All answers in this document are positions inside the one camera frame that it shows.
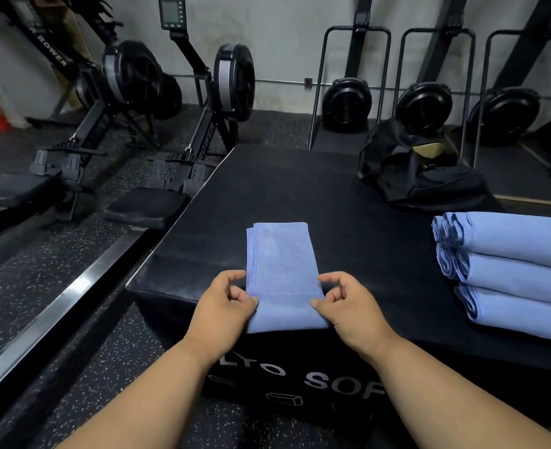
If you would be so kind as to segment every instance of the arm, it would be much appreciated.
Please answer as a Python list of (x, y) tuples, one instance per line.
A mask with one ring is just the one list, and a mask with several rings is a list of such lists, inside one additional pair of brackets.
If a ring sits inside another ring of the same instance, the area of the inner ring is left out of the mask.
[(182, 438), (190, 409), (211, 366), (234, 346), (257, 298), (224, 271), (199, 300), (186, 336), (122, 393), (80, 427), (59, 449), (172, 449)]
[(379, 374), (421, 449), (551, 449), (551, 433), (397, 335), (369, 291), (345, 272), (311, 305)]

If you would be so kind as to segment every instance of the forearm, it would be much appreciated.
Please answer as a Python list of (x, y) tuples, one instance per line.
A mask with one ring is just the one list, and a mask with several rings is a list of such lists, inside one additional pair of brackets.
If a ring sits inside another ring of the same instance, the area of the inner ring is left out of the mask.
[(210, 366), (195, 347), (180, 342), (60, 449), (176, 447)]
[(405, 339), (368, 361), (421, 449), (551, 449), (551, 433)]

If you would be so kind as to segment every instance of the person's left hand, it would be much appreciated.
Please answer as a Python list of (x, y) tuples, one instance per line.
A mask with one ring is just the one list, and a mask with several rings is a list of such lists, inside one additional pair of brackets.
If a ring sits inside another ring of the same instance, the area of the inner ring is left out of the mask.
[(196, 305), (183, 341), (190, 343), (209, 365), (232, 349), (244, 324), (259, 302), (230, 281), (246, 276), (246, 271), (223, 271), (211, 283)]

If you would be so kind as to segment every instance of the black bag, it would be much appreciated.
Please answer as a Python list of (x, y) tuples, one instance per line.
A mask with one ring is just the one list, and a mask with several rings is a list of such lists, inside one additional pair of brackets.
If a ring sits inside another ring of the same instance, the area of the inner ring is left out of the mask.
[(483, 176), (449, 148), (429, 160), (413, 150), (433, 142), (395, 118), (383, 121), (367, 135), (359, 179), (393, 206), (434, 213), (474, 210), (490, 196)]

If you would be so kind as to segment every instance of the rolled blue towel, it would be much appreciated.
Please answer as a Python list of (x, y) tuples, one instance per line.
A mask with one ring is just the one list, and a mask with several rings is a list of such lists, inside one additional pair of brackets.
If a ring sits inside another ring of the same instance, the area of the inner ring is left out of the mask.
[(512, 258), (444, 249), (436, 245), (442, 273), (472, 287), (551, 302), (551, 268)]
[(323, 290), (308, 225), (257, 223), (246, 233), (246, 291), (259, 297), (247, 332), (327, 328), (309, 303)]
[(455, 292), (477, 324), (551, 339), (551, 304), (460, 284)]
[(500, 212), (447, 212), (433, 219), (441, 247), (551, 267), (551, 217)]

